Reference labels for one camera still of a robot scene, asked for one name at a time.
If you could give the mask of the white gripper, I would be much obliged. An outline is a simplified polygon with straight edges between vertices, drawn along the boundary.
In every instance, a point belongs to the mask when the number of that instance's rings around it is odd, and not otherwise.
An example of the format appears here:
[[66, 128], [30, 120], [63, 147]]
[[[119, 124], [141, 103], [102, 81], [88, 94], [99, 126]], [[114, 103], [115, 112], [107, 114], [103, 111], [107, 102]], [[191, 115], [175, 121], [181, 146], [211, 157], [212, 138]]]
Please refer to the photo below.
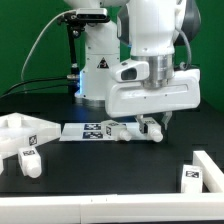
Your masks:
[[139, 131], [147, 133], [143, 114], [165, 112], [164, 128], [172, 112], [196, 108], [200, 103], [200, 70], [176, 71], [165, 85], [156, 89], [146, 88], [143, 82], [150, 76], [145, 61], [126, 60], [111, 68], [111, 80], [106, 87], [105, 108], [110, 117], [135, 116]]

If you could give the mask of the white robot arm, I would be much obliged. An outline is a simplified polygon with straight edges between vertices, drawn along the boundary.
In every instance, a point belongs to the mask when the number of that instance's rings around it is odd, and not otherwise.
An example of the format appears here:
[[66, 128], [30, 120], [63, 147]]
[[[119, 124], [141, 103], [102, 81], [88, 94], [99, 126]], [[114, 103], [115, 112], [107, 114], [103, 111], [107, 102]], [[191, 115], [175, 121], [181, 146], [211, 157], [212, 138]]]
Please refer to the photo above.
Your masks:
[[78, 102], [111, 118], [169, 114], [200, 103], [200, 71], [174, 69], [174, 45], [192, 0], [64, 0], [85, 25]]

